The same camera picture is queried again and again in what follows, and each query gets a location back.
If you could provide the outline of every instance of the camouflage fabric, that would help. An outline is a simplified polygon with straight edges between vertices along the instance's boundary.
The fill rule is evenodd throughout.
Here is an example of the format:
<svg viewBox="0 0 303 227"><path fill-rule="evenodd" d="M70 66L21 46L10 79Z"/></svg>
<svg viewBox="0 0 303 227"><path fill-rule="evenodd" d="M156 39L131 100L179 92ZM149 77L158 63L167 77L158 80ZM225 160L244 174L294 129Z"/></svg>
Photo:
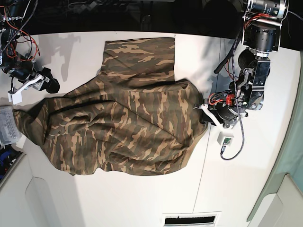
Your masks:
<svg viewBox="0 0 303 227"><path fill-rule="evenodd" d="M100 73L63 97L15 111L19 130L71 174L161 175L183 168L206 130L203 99L174 80L174 39L106 42Z"/></svg>

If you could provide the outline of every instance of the cloth fold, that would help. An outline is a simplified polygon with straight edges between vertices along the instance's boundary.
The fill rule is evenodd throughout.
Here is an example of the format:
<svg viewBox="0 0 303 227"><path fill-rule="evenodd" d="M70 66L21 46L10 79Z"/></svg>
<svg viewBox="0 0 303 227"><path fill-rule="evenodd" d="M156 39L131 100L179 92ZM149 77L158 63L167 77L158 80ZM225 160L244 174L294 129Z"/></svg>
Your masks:
<svg viewBox="0 0 303 227"><path fill-rule="evenodd" d="M160 175L186 166L206 130L203 98L175 82L174 38L106 42L100 73L63 97L15 111L18 129L71 174Z"/></svg>

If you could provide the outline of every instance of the camouflage cloth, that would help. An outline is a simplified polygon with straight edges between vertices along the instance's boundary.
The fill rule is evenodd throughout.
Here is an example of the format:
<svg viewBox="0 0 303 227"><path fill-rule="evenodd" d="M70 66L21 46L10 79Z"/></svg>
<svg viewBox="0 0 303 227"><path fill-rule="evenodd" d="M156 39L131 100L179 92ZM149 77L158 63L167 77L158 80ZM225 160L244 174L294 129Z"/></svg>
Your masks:
<svg viewBox="0 0 303 227"><path fill-rule="evenodd" d="M168 174L183 168L206 130L203 99L174 80L174 39L106 42L100 73L63 97L15 111L18 129L72 174Z"/></svg>

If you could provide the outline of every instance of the white tabletop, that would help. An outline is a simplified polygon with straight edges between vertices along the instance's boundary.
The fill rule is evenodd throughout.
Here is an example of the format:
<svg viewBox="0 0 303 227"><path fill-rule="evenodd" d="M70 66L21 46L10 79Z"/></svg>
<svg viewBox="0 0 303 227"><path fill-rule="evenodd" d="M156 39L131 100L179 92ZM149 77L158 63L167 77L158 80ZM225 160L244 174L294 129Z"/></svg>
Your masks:
<svg viewBox="0 0 303 227"><path fill-rule="evenodd" d="M190 80L205 96L226 89L227 73L213 70L228 53L232 41L196 35L143 32L86 32L36 35L41 57L37 62L52 70L61 88L59 95L94 78L102 64L104 42L150 37L175 37L175 79ZM17 48L27 50L26 44ZM237 55L244 50L239 46ZM271 53L271 73L265 88L264 107L250 111L243 120L246 144L233 161L220 158L216 140L219 131L210 127L197 144L188 165L165 176L140 177L97 170L94 175L71 177L56 170L39 147L27 141L33 176L50 187L62 226L160 226L162 213L221 211L220 226L244 227L274 165L291 117L301 68L300 53L281 48ZM0 103L7 104L10 78L0 76ZM23 92L17 106L29 109L46 96L45 91ZM241 145L240 126L225 152L237 153Z"/></svg>

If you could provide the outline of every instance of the air vent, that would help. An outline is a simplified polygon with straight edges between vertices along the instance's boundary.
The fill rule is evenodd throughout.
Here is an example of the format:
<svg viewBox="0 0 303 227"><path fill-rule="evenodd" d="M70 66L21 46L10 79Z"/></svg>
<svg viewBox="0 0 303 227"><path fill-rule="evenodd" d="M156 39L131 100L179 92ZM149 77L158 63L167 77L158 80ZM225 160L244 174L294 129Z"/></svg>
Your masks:
<svg viewBox="0 0 303 227"><path fill-rule="evenodd" d="M214 227L219 212L196 214L164 214L162 226L164 227Z"/></svg>

